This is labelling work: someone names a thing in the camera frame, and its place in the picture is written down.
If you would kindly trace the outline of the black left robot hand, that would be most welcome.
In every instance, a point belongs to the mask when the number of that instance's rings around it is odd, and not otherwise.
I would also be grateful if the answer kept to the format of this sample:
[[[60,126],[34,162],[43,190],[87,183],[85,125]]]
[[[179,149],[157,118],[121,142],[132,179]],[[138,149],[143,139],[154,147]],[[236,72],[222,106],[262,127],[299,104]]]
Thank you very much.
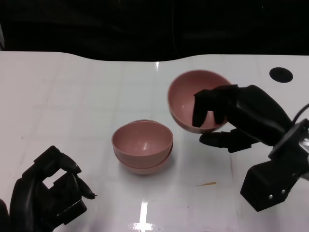
[[[37,157],[15,183],[10,219],[15,232],[52,232],[87,211],[82,198],[95,193],[78,176],[80,167],[55,146]]]

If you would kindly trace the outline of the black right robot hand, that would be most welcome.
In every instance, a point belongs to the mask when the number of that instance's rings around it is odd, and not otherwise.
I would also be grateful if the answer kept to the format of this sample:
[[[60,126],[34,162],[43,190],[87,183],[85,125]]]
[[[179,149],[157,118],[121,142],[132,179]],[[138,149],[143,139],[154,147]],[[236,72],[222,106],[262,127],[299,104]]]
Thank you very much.
[[[194,97],[194,127],[202,126],[209,111],[213,112],[216,124],[227,121],[235,127],[230,132],[205,133],[200,142],[226,148],[230,153],[251,148],[258,142],[274,146],[293,125],[280,105],[254,85],[203,89]]]

